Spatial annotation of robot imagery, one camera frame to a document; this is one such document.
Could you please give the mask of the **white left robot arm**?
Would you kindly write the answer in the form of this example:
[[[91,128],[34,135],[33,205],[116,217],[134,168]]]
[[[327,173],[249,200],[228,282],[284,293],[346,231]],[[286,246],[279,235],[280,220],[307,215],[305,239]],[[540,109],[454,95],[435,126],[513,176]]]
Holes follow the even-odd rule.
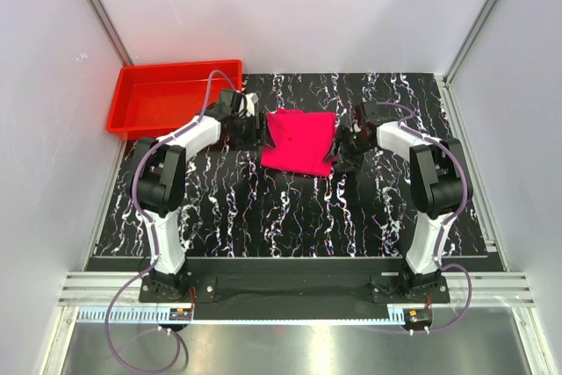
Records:
[[[223,89],[216,102],[204,102],[185,125],[159,138],[137,141],[129,192],[148,231],[150,265],[140,273],[144,290],[172,301],[194,293],[178,228],[186,165],[220,141],[238,149],[272,147],[266,116],[256,109],[257,104],[255,93]]]

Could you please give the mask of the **pink t shirt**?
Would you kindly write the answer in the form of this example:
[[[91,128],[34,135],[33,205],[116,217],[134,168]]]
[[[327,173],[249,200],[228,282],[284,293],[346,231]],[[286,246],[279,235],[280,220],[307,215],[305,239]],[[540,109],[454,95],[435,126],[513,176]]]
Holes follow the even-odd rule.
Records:
[[[325,160],[335,139],[336,114],[278,109],[267,115],[274,147],[264,147],[265,168],[308,176],[328,177],[332,161]]]

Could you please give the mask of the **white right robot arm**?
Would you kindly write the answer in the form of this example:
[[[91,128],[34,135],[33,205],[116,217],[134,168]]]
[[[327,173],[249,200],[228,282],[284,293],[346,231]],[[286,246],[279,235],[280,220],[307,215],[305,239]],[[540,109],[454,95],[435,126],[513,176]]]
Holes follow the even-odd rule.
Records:
[[[443,251],[453,223],[472,199],[472,182],[460,140],[439,139],[407,125],[414,112],[405,105],[367,101],[354,108],[352,126],[339,126],[323,158],[336,171],[359,169],[366,152],[382,149],[409,164],[410,193],[417,209],[412,243],[399,275],[385,285],[371,281],[385,298],[418,301],[438,292]]]

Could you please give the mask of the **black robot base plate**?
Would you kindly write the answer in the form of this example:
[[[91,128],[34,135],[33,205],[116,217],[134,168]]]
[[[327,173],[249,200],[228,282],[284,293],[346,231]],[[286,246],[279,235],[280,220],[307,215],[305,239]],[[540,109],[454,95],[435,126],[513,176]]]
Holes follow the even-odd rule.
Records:
[[[143,280],[140,301],[195,306],[200,320],[374,320],[389,305],[447,304],[441,274],[414,276],[401,258],[190,257],[173,288]]]

